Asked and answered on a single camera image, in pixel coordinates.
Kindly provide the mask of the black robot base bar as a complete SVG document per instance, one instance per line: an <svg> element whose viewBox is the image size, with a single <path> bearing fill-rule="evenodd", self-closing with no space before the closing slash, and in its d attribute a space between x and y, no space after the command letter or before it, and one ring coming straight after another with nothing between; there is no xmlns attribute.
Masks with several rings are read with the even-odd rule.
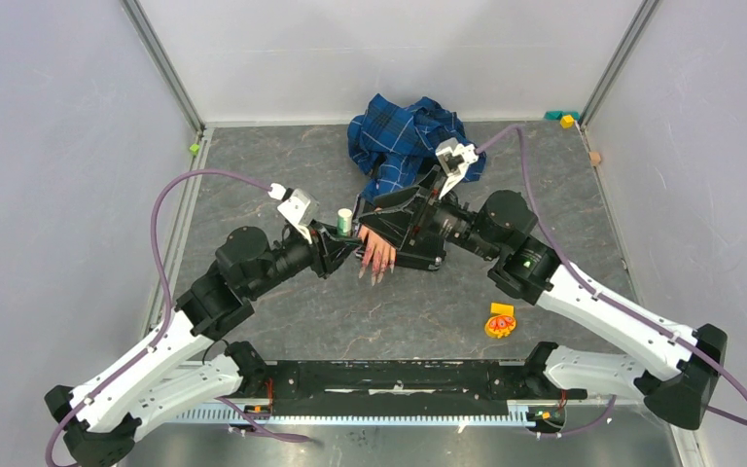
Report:
<svg viewBox="0 0 747 467"><path fill-rule="evenodd" d="M235 396L267 399L275 415L501 415L510 401L584 400L581 388L560 389L545 376L551 342L524 361L278 360L266 362L247 341L226 356L242 377Z"/></svg>

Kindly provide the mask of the white cap nail polish bottle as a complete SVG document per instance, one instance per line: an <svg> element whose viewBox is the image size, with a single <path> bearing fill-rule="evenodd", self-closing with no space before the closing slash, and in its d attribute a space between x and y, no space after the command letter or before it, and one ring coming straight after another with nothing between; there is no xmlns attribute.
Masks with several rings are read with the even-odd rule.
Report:
<svg viewBox="0 0 747 467"><path fill-rule="evenodd" d="M341 236L351 236L353 232L353 211L341 208L337 211L337 231Z"/></svg>

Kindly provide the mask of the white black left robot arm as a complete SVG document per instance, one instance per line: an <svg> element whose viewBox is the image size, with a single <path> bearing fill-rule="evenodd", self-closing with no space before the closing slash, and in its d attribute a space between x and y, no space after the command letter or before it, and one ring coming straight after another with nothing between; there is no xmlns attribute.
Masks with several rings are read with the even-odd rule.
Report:
<svg viewBox="0 0 747 467"><path fill-rule="evenodd" d="M247 344L178 377L172 372L248 319L261 295L306 269L330 275L361 243L318 221L303 232L291 225L284 231L287 237L274 242L257 227L232 231L208 271L171 303L143 341L89 381L46 394L58 422L53 436L63 440L76 465L113 466L179 414L265 388L267 371L258 358L246 356Z"/></svg>

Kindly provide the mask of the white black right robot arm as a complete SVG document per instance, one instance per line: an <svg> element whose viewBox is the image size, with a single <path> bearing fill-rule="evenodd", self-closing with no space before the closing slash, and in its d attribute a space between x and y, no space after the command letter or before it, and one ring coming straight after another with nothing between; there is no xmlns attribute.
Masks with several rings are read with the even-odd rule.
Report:
<svg viewBox="0 0 747 467"><path fill-rule="evenodd" d="M544 360L522 372L525 389L547 397L557 388L639 398L658 418L696 430L709 409L728 336L712 324L692 328L613 292L532 235L538 218L522 194L492 193L480 210L448 194L443 173L378 197L359 222L396 247L428 235L493 262L488 277L508 297L557 313L592 331L621 354L543 343Z"/></svg>

